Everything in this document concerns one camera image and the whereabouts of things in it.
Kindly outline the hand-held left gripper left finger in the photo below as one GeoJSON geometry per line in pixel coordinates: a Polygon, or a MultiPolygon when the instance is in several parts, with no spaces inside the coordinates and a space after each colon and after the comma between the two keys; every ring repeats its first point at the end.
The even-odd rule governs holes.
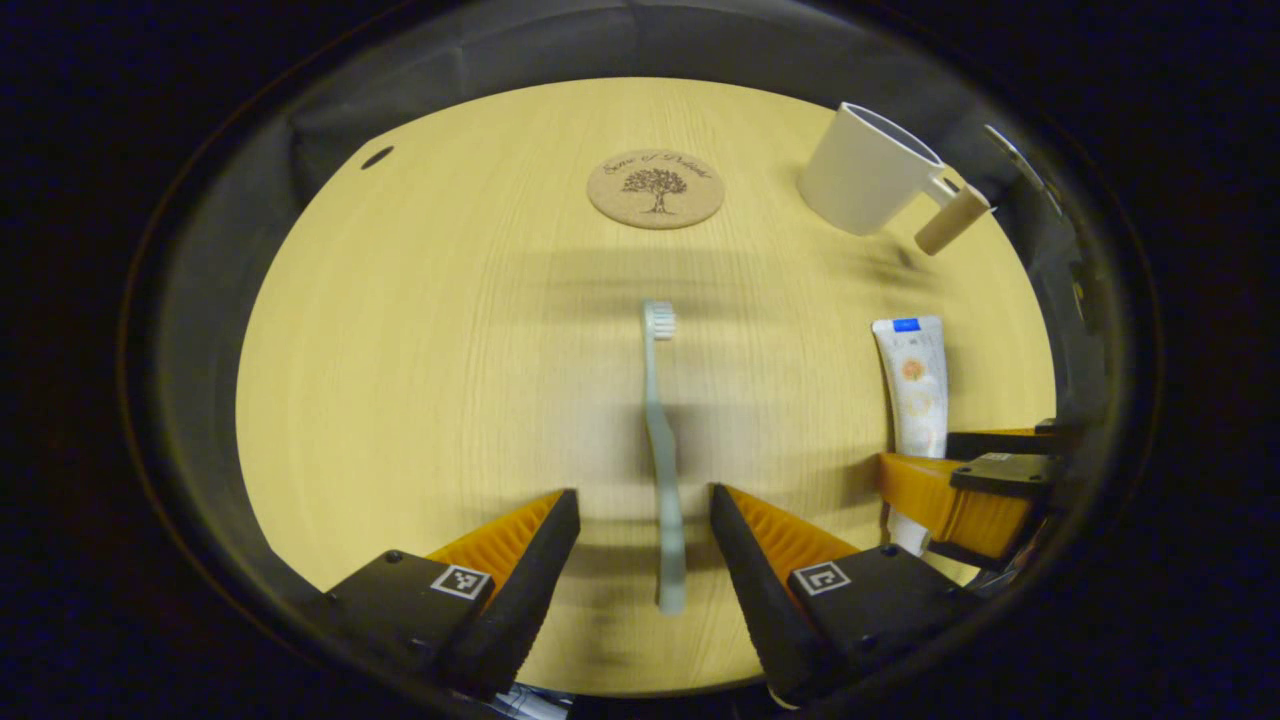
{"type": "Polygon", "coordinates": [[[413,555],[388,550],[325,594],[329,629],[378,667],[490,700],[531,652],[580,533],[558,489],[413,555]]]}

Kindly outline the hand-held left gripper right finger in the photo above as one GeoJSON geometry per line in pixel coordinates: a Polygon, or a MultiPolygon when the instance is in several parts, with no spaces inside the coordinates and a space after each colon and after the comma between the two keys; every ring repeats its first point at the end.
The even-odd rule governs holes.
{"type": "Polygon", "coordinates": [[[982,598],[897,544],[858,550],[716,484],[710,528],[771,693],[801,706],[908,657],[982,598]]]}

